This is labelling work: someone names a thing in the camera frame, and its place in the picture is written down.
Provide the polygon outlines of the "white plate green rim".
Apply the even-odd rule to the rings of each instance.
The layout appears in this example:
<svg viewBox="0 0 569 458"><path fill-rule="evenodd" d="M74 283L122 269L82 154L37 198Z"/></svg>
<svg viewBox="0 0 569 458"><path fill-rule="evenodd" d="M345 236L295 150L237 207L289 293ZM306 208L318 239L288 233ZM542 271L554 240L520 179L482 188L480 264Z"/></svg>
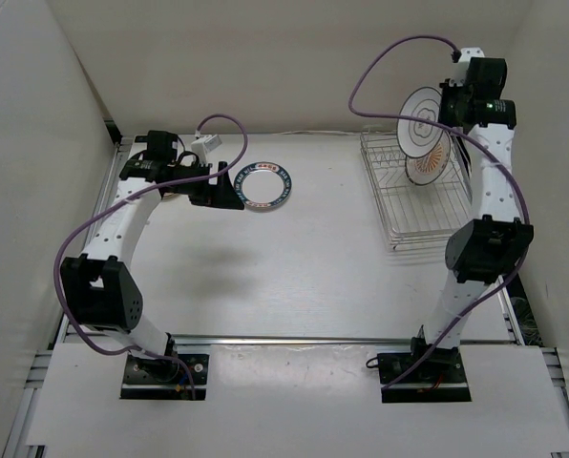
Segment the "white plate green rim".
<svg viewBox="0 0 569 458"><path fill-rule="evenodd" d="M252 211L271 211L288 200L292 192L292 178L277 163L254 162L236 174L234 189L246 208Z"/></svg>

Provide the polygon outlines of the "white plate flower outline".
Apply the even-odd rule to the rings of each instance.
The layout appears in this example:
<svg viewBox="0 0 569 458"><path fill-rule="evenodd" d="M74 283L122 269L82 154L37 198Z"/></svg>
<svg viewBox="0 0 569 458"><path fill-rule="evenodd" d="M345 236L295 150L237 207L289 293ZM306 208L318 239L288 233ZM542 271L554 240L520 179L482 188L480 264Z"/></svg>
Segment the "white plate flower outline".
<svg viewBox="0 0 569 458"><path fill-rule="evenodd" d="M438 144L443 131L438 121L441 92L422 87L408 96L397 120L396 137L401 151L410 158L421 158Z"/></svg>

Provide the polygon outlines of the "white plate orange pattern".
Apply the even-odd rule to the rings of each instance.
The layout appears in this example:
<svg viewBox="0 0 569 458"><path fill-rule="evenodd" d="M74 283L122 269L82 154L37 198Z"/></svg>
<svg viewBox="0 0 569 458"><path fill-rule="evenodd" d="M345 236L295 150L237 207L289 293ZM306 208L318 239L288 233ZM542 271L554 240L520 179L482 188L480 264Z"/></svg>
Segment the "white plate orange pattern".
<svg viewBox="0 0 569 458"><path fill-rule="evenodd" d="M436 181L450 161L452 142L447 134L442 135L432 150L420 158L406 158L406 177L416 186L426 186Z"/></svg>

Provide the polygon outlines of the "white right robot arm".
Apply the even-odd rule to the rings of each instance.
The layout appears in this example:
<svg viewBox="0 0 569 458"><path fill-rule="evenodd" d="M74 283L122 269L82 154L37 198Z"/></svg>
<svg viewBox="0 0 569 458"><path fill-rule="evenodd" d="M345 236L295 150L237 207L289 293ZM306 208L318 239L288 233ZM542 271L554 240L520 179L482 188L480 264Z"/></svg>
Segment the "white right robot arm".
<svg viewBox="0 0 569 458"><path fill-rule="evenodd" d="M471 215L447 242L444 289L411 341L408 370L422 382L453 363L471 312L497 292L499 278L514 273L534 237L512 174L516 105L501 96L507 64L467 49L457 65L460 75L442 85L439 121L469 153Z"/></svg>

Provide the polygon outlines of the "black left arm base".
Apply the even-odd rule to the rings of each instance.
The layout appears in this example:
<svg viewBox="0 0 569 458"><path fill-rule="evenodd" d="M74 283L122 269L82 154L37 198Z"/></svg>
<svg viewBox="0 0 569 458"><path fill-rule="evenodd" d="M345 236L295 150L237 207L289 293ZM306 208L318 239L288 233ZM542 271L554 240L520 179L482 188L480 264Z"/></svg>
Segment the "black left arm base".
<svg viewBox="0 0 569 458"><path fill-rule="evenodd" d="M163 360L140 359L128 355L123 371L120 398L123 400L204 401L207 392L210 355L179 353L183 367Z"/></svg>

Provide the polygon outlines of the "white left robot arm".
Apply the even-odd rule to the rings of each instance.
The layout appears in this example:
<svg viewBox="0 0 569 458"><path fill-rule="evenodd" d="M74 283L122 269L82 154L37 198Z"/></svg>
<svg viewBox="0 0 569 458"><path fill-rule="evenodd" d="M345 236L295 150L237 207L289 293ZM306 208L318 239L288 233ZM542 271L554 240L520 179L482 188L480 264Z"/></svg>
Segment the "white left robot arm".
<svg viewBox="0 0 569 458"><path fill-rule="evenodd" d="M207 160L221 145L218 135L196 133L184 146L176 134L151 131L140 144L141 150L123 165L112 205L92 220L94 237L80 255L57 256L54 283L70 324L91 349L108 354L88 335L102 332L122 344L123 352L146 359L146 370L157 381L168 382L178 374L179 358L169 349L169 334L145 316L131 273L140 236L166 195L186 196L200 207L244 206L228 163L213 166Z"/></svg>

